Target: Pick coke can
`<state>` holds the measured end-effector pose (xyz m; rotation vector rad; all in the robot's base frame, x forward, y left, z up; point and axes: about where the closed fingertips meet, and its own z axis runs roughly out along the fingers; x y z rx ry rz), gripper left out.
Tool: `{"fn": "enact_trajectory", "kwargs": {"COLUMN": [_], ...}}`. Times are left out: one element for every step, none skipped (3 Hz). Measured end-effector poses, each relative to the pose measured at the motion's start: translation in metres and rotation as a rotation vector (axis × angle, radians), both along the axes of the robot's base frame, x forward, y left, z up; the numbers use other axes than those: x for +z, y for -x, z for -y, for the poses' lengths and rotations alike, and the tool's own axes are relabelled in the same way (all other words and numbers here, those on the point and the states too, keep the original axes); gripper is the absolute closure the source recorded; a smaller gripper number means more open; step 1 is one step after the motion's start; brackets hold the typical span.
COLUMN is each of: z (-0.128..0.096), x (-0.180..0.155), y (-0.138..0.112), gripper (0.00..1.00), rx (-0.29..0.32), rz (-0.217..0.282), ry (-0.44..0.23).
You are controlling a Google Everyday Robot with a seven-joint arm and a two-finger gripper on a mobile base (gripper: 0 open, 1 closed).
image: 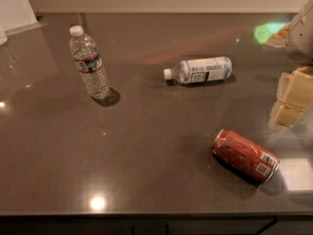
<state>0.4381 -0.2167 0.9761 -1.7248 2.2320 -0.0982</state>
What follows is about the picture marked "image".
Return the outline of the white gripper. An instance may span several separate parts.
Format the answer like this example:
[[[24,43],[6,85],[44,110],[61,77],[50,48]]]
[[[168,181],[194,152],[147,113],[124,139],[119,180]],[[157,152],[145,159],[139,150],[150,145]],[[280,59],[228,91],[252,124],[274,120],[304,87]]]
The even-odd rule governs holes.
[[[313,0],[308,0],[291,20],[287,53],[298,64],[313,65]],[[313,104],[313,68],[299,66],[292,73],[283,72],[276,97],[279,102],[273,105],[268,127],[285,131],[302,118],[300,111]]]

